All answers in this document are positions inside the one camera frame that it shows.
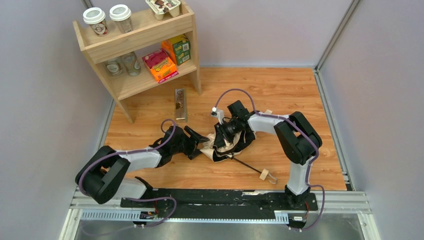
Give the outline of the beige umbrella with black shaft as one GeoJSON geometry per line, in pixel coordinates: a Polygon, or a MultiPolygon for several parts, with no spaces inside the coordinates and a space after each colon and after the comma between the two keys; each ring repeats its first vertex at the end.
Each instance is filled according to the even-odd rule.
{"type": "MultiPolygon", "coordinates": [[[[224,117],[224,121],[229,122],[229,121],[242,121],[241,118],[238,118],[236,116],[232,116],[232,117],[224,117]]],[[[269,181],[271,184],[275,185],[278,183],[278,179],[276,177],[274,177],[269,170],[267,169],[263,169],[263,170],[258,170],[257,168],[254,168],[253,166],[241,161],[240,159],[236,158],[237,155],[240,155],[242,153],[242,151],[244,149],[246,149],[248,146],[251,145],[251,143],[256,140],[257,136],[256,136],[256,132],[251,130],[251,128],[249,127],[249,125],[247,123],[246,124],[246,134],[245,134],[245,138],[247,141],[246,145],[241,145],[241,140],[238,142],[239,144],[237,145],[233,145],[233,144],[229,144],[228,146],[225,147],[220,147],[217,148],[216,146],[214,146],[214,140],[215,140],[215,129],[214,129],[214,133],[210,133],[208,134],[206,137],[209,138],[209,141],[206,143],[202,143],[202,148],[200,149],[200,151],[206,155],[210,160],[212,160],[215,163],[219,163],[222,162],[224,160],[234,160],[242,165],[244,165],[245,167],[248,167],[249,169],[257,172],[259,174],[259,179],[261,179],[262,181],[269,181]]]]}

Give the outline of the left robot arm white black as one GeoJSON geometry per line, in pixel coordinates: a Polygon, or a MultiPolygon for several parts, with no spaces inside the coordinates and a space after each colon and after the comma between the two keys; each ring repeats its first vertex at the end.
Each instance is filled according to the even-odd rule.
{"type": "Polygon", "coordinates": [[[126,177],[128,172],[160,168],[177,154],[192,160],[201,154],[198,145],[208,141],[188,126],[170,126],[162,138],[143,149],[123,151],[104,145],[78,172],[75,183],[82,194],[100,205],[114,198],[139,199],[151,186],[126,177]]]}

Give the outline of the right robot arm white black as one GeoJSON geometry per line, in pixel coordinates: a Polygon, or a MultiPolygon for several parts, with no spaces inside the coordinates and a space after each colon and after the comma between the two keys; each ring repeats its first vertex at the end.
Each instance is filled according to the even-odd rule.
{"type": "Polygon", "coordinates": [[[239,100],[227,108],[231,114],[229,120],[225,120],[224,112],[215,107],[210,113],[219,120],[214,125],[212,148],[215,154],[221,157],[244,150],[256,139],[257,132],[276,135],[291,162],[289,180],[284,189],[285,201],[293,206],[303,203],[311,189],[309,174],[312,162],[323,144],[309,121],[299,111],[290,115],[249,112],[239,100]]]}

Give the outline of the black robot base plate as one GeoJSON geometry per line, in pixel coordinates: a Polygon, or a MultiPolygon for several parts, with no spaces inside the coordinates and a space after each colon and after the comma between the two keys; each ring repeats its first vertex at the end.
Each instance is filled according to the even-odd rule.
{"type": "Polygon", "coordinates": [[[275,211],[316,211],[317,200],[311,193],[299,205],[293,207],[287,203],[284,192],[243,191],[224,189],[153,189],[142,196],[143,199],[153,199],[153,202],[135,202],[123,199],[122,208],[152,208],[158,211],[159,217],[171,213],[174,207],[172,197],[177,205],[171,214],[173,218],[183,219],[224,219],[242,220],[274,218],[275,211]]]}

